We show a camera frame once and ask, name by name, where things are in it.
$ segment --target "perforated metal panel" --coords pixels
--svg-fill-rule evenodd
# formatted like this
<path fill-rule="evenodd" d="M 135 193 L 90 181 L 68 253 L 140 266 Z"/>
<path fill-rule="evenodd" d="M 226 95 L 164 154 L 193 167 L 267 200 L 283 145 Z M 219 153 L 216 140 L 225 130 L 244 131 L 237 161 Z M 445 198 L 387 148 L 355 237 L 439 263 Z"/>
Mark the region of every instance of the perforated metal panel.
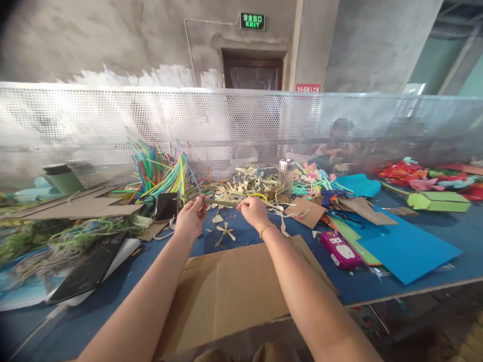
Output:
<path fill-rule="evenodd" d="M 127 183 L 127 137 L 162 150 L 178 139 L 197 177 L 282 156 L 352 171 L 412 156 L 424 165 L 483 158 L 483 99 L 234 89 L 0 83 L 2 189 L 67 162 L 87 187 Z"/>

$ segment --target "black phone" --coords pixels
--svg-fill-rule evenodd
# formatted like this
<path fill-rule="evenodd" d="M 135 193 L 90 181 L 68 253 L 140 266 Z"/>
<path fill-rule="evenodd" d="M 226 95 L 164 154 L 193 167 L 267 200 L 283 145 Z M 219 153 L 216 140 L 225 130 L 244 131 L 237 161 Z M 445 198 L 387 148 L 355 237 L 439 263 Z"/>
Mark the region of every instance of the black phone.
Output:
<path fill-rule="evenodd" d="M 126 235 L 127 231 L 108 236 L 82 256 L 74 269 L 52 294 L 47 305 L 58 304 L 97 288 L 106 276 Z"/>
<path fill-rule="evenodd" d="M 178 193 L 159 194 L 156 197 L 154 221 L 166 221 L 178 216 Z"/>

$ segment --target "blue cardboard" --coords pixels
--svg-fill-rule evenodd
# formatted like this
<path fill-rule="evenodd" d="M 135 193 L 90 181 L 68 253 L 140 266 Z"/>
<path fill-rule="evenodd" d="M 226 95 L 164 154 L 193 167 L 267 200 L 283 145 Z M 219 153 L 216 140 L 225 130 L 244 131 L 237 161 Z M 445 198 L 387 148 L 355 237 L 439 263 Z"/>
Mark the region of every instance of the blue cardboard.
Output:
<path fill-rule="evenodd" d="M 381 191 L 381 182 L 370 180 L 363 173 L 338 177 L 337 182 L 352 190 L 356 197 L 374 197 Z"/>
<path fill-rule="evenodd" d="M 351 213 L 351 218 L 363 224 L 362 229 L 357 229 L 362 237 L 358 241 L 404 284 L 414 282 L 461 255 L 462 251 L 456 246 L 378 206 L 374 209 L 398 224 L 378 226 Z"/>

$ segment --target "hand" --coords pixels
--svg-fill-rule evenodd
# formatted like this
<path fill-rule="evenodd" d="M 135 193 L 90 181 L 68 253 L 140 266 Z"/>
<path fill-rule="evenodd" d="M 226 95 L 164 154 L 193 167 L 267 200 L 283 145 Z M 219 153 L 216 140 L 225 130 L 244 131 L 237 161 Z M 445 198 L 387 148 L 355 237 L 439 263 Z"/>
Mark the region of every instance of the hand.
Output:
<path fill-rule="evenodd" d="M 203 203 L 204 195 L 198 196 L 196 201 L 188 202 L 178 214 L 175 234 L 182 234 L 184 238 L 194 241 L 201 235 L 203 222 L 206 219 L 207 204 Z"/>
<path fill-rule="evenodd" d="M 257 231 L 270 223 L 267 208 L 259 198 L 246 198 L 236 206 L 236 209 L 242 212 L 245 220 Z"/>

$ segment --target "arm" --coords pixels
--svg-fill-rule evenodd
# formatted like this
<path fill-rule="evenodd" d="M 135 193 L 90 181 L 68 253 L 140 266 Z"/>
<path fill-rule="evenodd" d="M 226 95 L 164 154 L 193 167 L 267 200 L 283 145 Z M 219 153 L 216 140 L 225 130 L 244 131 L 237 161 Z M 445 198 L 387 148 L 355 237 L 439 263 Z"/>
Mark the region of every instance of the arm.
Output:
<path fill-rule="evenodd" d="M 257 231 L 270 222 L 259 199 L 245 199 L 237 209 Z M 315 361 L 382 362 L 341 302 L 282 233 L 270 226 L 262 236 L 290 314 Z"/>
<path fill-rule="evenodd" d="M 206 206 L 198 197 L 180 211 L 171 240 L 77 362 L 151 362 Z"/>

